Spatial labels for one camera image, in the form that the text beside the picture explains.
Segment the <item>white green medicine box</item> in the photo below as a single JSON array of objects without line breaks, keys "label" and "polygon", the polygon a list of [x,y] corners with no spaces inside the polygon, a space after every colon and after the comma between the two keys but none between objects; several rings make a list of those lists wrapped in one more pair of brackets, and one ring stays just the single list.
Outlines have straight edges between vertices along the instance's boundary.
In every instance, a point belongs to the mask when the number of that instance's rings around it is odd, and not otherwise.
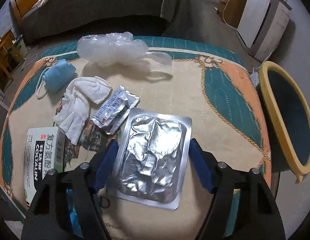
[{"label": "white green medicine box", "polygon": [[30,206],[47,172],[63,172],[65,133],[59,127],[30,128],[24,154],[24,192]]}]

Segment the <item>silver foil packet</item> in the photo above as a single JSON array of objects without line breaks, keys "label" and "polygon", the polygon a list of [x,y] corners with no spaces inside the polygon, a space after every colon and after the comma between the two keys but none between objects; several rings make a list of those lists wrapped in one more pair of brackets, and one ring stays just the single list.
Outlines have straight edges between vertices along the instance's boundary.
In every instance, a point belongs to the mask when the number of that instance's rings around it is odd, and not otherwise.
[{"label": "silver foil packet", "polygon": [[110,195],[166,210],[180,203],[192,120],[133,108],[107,181]]}]

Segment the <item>light blue face mask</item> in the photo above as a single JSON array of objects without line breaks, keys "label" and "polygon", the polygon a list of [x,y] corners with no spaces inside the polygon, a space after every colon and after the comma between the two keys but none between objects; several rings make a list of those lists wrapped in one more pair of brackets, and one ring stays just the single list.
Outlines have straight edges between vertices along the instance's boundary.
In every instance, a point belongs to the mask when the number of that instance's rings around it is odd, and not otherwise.
[{"label": "light blue face mask", "polygon": [[76,68],[65,59],[58,60],[52,67],[47,67],[39,76],[35,88],[38,100],[48,92],[56,93],[75,75]]}]

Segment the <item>clear plastic bag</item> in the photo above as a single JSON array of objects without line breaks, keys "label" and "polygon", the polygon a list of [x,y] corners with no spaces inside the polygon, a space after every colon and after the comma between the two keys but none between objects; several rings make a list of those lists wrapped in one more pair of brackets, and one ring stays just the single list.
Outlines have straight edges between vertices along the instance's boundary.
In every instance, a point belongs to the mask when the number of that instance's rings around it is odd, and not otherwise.
[{"label": "clear plastic bag", "polygon": [[141,39],[135,39],[130,32],[86,35],[77,43],[79,57],[99,66],[114,64],[141,66],[147,59],[163,66],[170,66],[172,57],[160,51],[150,51]]}]

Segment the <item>yellow teal trash bin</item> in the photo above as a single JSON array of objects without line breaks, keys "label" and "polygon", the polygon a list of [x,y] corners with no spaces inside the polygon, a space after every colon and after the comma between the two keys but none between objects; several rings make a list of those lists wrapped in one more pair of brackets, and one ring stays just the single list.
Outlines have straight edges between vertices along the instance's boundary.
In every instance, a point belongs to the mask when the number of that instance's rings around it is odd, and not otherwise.
[{"label": "yellow teal trash bin", "polygon": [[292,171],[296,183],[310,172],[310,108],[294,79],[278,64],[259,69],[259,98],[267,124],[272,170]]}]

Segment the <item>white crumpled tissue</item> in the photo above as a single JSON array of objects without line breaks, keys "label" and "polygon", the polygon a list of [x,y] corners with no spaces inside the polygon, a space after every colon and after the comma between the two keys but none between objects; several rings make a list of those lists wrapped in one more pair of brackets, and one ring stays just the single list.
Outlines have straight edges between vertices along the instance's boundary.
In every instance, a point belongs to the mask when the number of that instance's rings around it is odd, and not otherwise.
[{"label": "white crumpled tissue", "polygon": [[71,144],[77,145],[90,113],[90,101],[99,105],[111,93],[112,87],[99,76],[77,77],[66,88],[62,108],[54,122],[65,132]]}]

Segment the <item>silver medicine sachet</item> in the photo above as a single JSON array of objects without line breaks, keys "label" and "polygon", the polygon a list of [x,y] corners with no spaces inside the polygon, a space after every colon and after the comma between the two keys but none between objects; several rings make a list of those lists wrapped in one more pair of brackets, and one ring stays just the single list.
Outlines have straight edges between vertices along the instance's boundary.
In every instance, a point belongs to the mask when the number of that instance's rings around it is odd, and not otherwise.
[{"label": "silver medicine sachet", "polygon": [[107,135],[113,135],[139,101],[140,97],[120,86],[99,107],[90,120]]}]

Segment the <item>patterned cream teal rug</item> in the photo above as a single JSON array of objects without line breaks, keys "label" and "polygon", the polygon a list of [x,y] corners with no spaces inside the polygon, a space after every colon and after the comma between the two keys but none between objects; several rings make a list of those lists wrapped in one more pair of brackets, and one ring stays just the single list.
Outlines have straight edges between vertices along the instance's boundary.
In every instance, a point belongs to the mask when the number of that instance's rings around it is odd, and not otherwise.
[{"label": "patterned cream teal rug", "polygon": [[[24,220],[24,150],[29,128],[53,126],[65,88],[38,100],[41,72],[66,59],[78,76],[100,76],[116,90],[120,85],[140,97],[138,107],[150,112],[189,116],[192,137],[235,170],[261,168],[271,185],[271,149],[261,103],[238,56],[209,44],[165,37],[137,37],[150,50],[167,51],[171,67],[148,60],[154,72],[130,72],[129,67],[101,68],[79,58],[77,42],[54,47],[39,57],[25,75],[8,109],[0,138],[0,188],[17,220]],[[88,124],[81,141],[68,148],[65,170],[71,170],[103,149],[110,138]],[[186,168],[179,207],[152,208],[109,197],[102,212],[112,239],[195,239],[212,195],[201,187],[190,161]]]}]

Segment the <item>wooden bedside table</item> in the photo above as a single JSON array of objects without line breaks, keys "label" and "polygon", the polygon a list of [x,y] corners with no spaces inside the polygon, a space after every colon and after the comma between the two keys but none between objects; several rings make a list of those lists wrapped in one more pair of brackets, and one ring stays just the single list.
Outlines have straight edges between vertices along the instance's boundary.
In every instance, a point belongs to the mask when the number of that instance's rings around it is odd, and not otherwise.
[{"label": "wooden bedside table", "polygon": [[9,81],[13,81],[12,72],[24,61],[20,51],[14,45],[15,36],[8,29],[0,36],[0,89],[4,90]]}]

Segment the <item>white air purifier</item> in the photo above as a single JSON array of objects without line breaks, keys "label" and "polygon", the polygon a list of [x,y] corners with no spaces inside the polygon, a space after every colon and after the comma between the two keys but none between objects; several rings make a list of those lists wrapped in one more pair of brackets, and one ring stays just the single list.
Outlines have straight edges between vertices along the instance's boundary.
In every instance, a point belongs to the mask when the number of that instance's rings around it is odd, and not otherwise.
[{"label": "white air purifier", "polygon": [[260,62],[276,50],[292,8],[284,0],[247,0],[237,27],[244,50]]}]

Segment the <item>bed with grey blanket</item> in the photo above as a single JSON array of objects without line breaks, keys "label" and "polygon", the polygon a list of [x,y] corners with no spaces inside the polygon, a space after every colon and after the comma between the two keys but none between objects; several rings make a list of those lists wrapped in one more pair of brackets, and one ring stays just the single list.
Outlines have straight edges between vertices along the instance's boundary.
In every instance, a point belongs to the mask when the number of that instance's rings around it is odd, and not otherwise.
[{"label": "bed with grey blanket", "polygon": [[172,35],[188,24],[190,0],[10,0],[27,42],[87,24],[134,35]]}]

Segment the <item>wooden TV cabinet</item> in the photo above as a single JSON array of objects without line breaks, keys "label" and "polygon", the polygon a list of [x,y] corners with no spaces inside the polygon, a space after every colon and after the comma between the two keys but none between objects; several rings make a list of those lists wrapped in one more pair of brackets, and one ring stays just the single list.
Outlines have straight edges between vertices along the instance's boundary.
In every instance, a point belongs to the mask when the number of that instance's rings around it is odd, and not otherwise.
[{"label": "wooden TV cabinet", "polygon": [[247,0],[219,0],[217,14],[223,23],[237,29]]}]

